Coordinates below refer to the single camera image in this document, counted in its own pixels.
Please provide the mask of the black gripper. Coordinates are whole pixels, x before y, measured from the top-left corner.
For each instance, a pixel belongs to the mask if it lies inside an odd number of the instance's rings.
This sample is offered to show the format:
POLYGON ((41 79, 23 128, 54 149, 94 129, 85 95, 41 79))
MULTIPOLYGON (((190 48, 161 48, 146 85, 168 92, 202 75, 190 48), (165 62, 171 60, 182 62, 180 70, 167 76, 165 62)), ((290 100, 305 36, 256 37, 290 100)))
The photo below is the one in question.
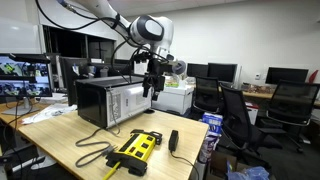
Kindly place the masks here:
POLYGON ((160 72, 160 63, 156 59, 151 59, 144 76, 143 97, 148 97, 149 89, 153 87, 155 91, 153 91, 152 100, 157 101, 160 91, 164 89, 164 81, 165 77, 160 72))

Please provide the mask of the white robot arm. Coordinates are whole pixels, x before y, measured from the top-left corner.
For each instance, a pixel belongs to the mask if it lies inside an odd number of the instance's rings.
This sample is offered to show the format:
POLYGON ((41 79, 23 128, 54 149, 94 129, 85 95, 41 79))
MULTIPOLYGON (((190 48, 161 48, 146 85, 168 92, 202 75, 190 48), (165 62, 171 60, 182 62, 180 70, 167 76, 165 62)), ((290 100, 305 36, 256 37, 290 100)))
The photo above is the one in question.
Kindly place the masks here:
POLYGON ((102 20, 133 46, 141 49, 144 45, 149 45, 144 53, 139 54, 141 60, 148 61, 142 83, 143 96, 147 97, 150 88, 153 88, 152 99, 156 101, 164 90, 165 77, 161 66, 179 63, 170 52, 174 35, 173 21, 164 16, 141 15, 129 22, 115 11, 107 0, 75 1, 92 13, 96 20, 102 20))

